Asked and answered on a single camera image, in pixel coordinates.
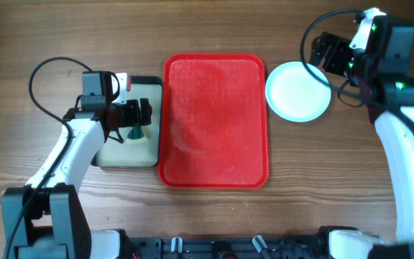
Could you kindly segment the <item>light blue plate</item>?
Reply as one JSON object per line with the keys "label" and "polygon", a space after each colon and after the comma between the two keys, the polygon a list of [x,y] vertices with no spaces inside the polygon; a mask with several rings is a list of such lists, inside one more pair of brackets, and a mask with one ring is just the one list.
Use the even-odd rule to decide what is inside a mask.
{"label": "light blue plate", "polygon": [[309,122],[324,113],[331,102],[331,89],[317,81],[313,74],[327,77],[313,65],[307,71],[301,62],[279,65],[269,74],[265,96],[271,110],[291,122]]}

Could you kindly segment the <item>yellow green sponge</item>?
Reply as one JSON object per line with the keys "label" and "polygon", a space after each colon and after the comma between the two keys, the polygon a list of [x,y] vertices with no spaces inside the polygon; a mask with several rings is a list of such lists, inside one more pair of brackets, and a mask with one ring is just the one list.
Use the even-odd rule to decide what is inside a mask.
{"label": "yellow green sponge", "polygon": [[126,136],[126,144],[136,145],[147,142],[149,139],[145,126],[131,127]]}

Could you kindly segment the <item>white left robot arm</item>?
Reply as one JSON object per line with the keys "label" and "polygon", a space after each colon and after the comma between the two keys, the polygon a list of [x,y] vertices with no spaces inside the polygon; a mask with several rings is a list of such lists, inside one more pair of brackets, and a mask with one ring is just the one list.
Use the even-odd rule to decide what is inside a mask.
{"label": "white left robot arm", "polygon": [[128,99],[127,73],[86,71],[83,93],[60,122],[62,133],[42,167],[1,200],[5,258],[136,258],[123,230],[91,230],[78,198],[86,171],[120,130],[150,124],[147,99]]}

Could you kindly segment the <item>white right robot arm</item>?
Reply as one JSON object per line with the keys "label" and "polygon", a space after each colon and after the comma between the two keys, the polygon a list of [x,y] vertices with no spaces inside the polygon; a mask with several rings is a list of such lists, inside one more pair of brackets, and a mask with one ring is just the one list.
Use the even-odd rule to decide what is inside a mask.
{"label": "white right robot arm", "polygon": [[395,195],[396,240],[386,242],[352,227],[322,227],[311,248],[320,258],[414,258],[414,78],[410,55],[414,24],[378,9],[355,11],[358,29],[348,40],[317,37],[305,69],[321,66],[357,87],[382,142]]}

